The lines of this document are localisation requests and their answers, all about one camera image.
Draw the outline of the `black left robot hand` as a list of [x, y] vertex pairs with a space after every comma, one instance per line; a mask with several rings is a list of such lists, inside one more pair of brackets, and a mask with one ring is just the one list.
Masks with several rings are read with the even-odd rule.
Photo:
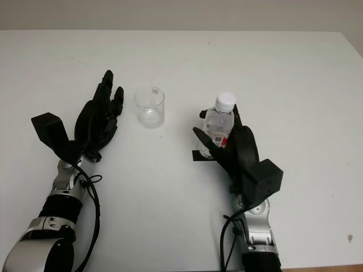
[[124, 90], [118, 87], [111, 99], [112, 86], [113, 72], [107, 70], [75, 124], [75, 141], [81, 145], [82, 153], [94, 162], [101, 160], [100, 150], [113, 138], [117, 117], [123, 110]]

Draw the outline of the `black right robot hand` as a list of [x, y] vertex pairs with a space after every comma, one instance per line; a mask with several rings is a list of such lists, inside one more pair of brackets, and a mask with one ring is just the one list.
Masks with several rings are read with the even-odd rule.
[[218, 147], [206, 132], [197, 127], [193, 128], [193, 132], [212, 159], [230, 176], [230, 193], [247, 198], [254, 192], [255, 186], [249, 168], [259, 162], [259, 154], [253, 132], [248, 126], [242, 125], [237, 106], [233, 109], [233, 117], [234, 126], [224, 147]]

